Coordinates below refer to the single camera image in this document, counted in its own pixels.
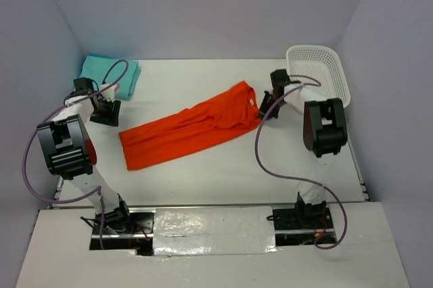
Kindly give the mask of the orange t-shirt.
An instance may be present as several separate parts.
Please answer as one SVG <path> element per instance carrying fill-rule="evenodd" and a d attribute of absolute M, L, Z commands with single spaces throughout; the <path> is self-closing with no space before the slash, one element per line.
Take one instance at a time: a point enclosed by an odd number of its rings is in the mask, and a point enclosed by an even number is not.
<path fill-rule="evenodd" d="M 236 139 L 261 122 L 246 81 L 176 114 L 119 133 L 127 170 L 182 158 Z"/>

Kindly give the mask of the light turquoise t-shirt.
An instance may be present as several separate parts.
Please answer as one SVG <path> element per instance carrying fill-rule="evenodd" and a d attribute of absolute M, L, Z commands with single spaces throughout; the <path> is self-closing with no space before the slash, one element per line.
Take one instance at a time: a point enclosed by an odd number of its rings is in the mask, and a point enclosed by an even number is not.
<path fill-rule="evenodd" d="M 80 78 L 90 78 L 94 80 L 98 87 L 105 82 L 114 82 L 123 72 L 126 67 L 125 63 L 119 63 L 114 69 L 104 78 L 112 65 L 118 61 L 105 57 L 102 55 L 88 55 L 83 63 L 83 67 L 80 73 Z M 119 91 L 116 94 L 116 98 L 120 100 L 130 100 L 135 91 L 138 78 L 141 74 L 141 68 L 137 61 L 129 60 L 129 67 L 126 74 L 119 80 Z"/>

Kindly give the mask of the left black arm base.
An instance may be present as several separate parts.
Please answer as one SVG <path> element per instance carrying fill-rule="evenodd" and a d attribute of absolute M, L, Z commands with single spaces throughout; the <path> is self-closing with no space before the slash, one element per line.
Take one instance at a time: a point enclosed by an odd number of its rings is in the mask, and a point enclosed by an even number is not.
<path fill-rule="evenodd" d="M 114 229 L 108 225 L 100 231 L 100 224 L 96 219 L 81 220 L 91 227 L 90 250 L 131 250 L 138 256 L 154 255 L 153 237 L 155 210 L 133 208 L 130 220 Z"/>

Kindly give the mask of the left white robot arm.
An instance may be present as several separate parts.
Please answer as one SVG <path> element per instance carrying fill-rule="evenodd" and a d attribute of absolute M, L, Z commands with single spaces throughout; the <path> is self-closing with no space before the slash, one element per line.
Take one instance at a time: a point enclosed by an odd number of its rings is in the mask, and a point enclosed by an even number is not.
<path fill-rule="evenodd" d="M 119 86 L 106 82 L 94 85 L 90 78 L 75 79 L 75 90 L 59 112 L 37 126 L 37 137 L 48 171 L 87 196 L 96 224 L 110 233 L 124 233 L 131 228 L 133 217 L 126 202 L 97 169 L 97 153 L 85 127 L 87 121 L 118 126 Z"/>

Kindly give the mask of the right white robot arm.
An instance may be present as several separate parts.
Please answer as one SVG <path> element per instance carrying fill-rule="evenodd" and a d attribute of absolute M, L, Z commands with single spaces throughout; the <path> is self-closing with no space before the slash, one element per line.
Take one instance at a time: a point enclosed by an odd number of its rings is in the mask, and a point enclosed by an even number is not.
<path fill-rule="evenodd" d="M 321 83 L 310 76 L 292 80 L 287 70 L 279 69 L 270 74 L 272 90 L 265 91 L 258 117 L 261 131 L 267 120 L 278 118 L 280 109 L 289 105 L 303 115 L 302 140 L 311 155 L 313 173 L 308 178 L 288 176 L 299 182 L 294 220 L 302 228 L 309 228 L 317 218 L 325 215 L 326 188 L 322 184 L 323 169 L 347 144 L 348 132 L 342 100 L 326 98 L 311 87 Z"/>

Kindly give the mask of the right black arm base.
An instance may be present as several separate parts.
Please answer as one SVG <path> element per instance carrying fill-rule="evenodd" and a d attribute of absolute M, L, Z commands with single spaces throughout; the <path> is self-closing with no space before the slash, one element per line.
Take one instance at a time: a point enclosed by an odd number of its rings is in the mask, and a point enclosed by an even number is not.
<path fill-rule="evenodd" d="M 319 245 L 334 244 L 334 224 L 329 208 L 320 216 L 304 218 L 296 217 L 295 209 L 273 209 L 267 220 L 273 224 L 275 243 L 278 247 L 313 245 L 318 238 Z"/>

